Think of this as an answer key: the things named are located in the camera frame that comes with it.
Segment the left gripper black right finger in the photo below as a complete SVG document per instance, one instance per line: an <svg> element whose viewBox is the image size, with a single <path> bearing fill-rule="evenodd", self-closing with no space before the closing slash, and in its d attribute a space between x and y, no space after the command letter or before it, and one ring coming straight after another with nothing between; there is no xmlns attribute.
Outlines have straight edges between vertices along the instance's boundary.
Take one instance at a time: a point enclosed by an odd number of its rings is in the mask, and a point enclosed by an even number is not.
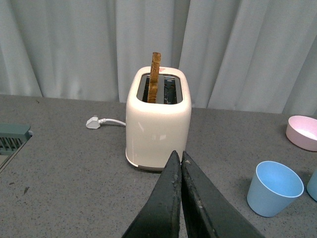
<svg viewBox="0 0 317 238"><path fill-rule="evenodd" d="M263 238L183 152L181 199L189 238Z"/></svg>

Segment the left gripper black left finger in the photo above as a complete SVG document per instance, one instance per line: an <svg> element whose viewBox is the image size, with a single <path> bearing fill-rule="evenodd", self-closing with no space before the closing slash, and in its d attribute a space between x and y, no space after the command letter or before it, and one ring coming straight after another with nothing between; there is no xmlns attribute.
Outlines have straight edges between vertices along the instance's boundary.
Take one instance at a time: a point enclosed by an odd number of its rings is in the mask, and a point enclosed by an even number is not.
<svg viewBox="0 0 317 238"><path fill-rule="evenodd" d="M177 238L180 230L182 171L173 151L144 207L124 238Z"/></svg>

